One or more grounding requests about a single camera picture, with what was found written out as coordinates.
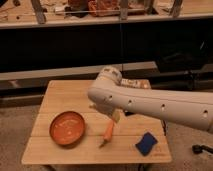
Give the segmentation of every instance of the blue sponge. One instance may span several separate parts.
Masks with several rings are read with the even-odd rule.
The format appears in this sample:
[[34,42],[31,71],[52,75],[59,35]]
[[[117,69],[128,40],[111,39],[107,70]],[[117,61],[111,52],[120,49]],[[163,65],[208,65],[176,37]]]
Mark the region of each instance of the blue sponge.
[[144,134],[141,141],[135,144],[135,146],[141,152],[141,154],[146,156],[149,154],[149,152],[152,150],[152,147],[157,142],[158,142],[157,139],[151,133],[147,132]]

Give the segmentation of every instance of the bowl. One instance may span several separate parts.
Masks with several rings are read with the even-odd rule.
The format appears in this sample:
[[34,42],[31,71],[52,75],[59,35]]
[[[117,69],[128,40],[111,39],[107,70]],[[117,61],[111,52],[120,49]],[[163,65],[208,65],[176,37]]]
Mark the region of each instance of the bowl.
[[84,131],[84,118],[74,111],[66,111],[56,116],[49,129],[51,138],[59,145],[70,145],[77,142]]

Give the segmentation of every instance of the orange carrot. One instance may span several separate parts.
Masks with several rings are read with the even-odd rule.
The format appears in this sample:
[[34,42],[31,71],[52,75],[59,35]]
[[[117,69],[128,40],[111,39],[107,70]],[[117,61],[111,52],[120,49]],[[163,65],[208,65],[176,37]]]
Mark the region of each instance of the orange carrot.
[[110,123],[108,124],[107,129],[106,129],[106,131],[104,133],[104,136],[103,136],[105,141],[110,141],[111,140],[112,133],[113,133],[113,127],[114,127],[114,121],[111,120]]

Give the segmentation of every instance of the table leg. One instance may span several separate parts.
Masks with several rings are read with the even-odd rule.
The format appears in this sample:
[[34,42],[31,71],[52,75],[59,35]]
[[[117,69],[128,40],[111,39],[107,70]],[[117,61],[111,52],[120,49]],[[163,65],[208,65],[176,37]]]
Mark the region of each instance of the table leg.
[[150,163],[139,164],[138,165],[138,171],[149,171],[151,166],[152,166],[152,164],[150,164]]
[[56,169],[54,167],[52,167],[51,165],[43,165],[48,171],[56,171]]

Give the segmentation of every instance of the wooden table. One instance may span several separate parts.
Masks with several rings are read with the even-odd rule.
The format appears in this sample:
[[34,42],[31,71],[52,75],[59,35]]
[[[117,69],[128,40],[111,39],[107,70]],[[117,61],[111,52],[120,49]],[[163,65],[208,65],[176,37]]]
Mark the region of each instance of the wooden table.
[[[91,80],[51,81],[24,152],[23,164],[121,164],[164,163],[171,161],[161,121],[143,115],[124,116],[114,127],[113,138],[103,148],[102,135],[109,118],[90,108],[87,89]],[[56,145],[49,136],[49,126],[55,116],[64,111],[80,113],[86,122],[82,141],[71,149]],[[158,143],[144,157],[136,149],[144,133],[152,133]]]

